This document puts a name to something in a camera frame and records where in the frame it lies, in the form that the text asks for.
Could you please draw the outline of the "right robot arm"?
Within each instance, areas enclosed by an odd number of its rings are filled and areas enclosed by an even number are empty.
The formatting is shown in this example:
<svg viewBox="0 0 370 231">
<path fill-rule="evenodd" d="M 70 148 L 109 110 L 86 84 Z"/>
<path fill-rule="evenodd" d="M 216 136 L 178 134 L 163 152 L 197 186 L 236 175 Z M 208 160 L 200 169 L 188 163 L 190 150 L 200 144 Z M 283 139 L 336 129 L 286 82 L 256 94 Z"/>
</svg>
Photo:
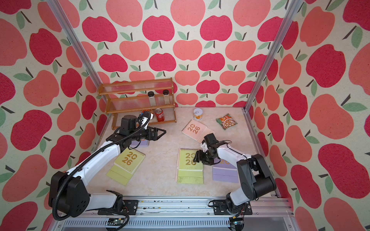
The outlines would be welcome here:
<svg viewBox="0 0 370 231">
<path fill-rule="evenodd" d="M 240 187 L 226 195 L 224 205 L 231 215 L 239 214 L 252 200 L 277 189 L 276 181 L 260 154 L 250 155 L 230 146 L 229 141 L 219 141 L 213 133 L 206 135 L 193 159 L 204 165 L 216 165 L 215 159 L 225 160 L 238 170 Z"/>
</svg>

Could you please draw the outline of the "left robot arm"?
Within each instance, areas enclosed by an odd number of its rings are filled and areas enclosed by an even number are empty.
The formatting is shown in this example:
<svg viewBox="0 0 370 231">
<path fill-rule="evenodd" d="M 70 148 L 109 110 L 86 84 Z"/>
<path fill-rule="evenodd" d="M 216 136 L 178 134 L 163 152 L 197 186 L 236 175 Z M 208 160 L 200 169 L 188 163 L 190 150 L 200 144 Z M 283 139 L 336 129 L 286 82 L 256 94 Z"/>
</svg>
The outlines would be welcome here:
<svg viewBox="0 0 370 231">
<path fill-rule="evenodd" d="M 144 111 L 139 116 L 124 116 L 121 126 L 106 139 L 98 150 L 70 170 L 59 171 L 52 176 L 48 204 L 52 208 L 55 220 L 75 218 L 90 210 L 128 216 L 123 212 L 122 194 L 113 190 L 91 194 L 88 193 L 86 187 L 94 176 L 109 161 L 125 151 L 133 140 L 156 141 L 161 138 L 158 134 L 160 129 L 148 125 L 153 117 L 154 115 L 149 111 Z"/>
</svg>

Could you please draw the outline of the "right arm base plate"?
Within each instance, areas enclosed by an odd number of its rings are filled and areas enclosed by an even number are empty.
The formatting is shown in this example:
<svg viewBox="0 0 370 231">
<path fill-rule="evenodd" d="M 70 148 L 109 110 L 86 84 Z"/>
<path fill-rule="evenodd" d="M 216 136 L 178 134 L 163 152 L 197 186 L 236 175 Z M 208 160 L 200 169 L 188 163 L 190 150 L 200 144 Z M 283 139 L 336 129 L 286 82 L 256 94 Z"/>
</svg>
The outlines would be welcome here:
<svg viewBox="0 0 370 231">
<path fill-rule="evenodd" d="M 208 207 L 212 208 L 215 215 L 252 215 L 250 202 L 241 205 L 234 205 L 231 199 L 212 200 L 208 203 Z"/>
</svg>

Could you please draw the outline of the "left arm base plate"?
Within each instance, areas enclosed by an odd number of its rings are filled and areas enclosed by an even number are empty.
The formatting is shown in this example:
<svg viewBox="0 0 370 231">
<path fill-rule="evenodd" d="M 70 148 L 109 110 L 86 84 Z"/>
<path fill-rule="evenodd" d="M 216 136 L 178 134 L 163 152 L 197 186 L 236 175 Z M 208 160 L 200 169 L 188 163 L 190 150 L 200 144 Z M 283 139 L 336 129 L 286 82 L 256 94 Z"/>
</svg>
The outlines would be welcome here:
<svg viewBox="0 0 370 231">
<path fill-rule="evenodd" d="M 116 201 L 111 208 L 105 208 L 105 210 L 98 210 L 98 215 L 114 215 L 114 212 L 121 212 L 128 215 L 136 215 L 138 200 L 124 200 L 123 195 L 113 191 L 107 190 L 111 194 L 117 196 Z"/>
</svg>

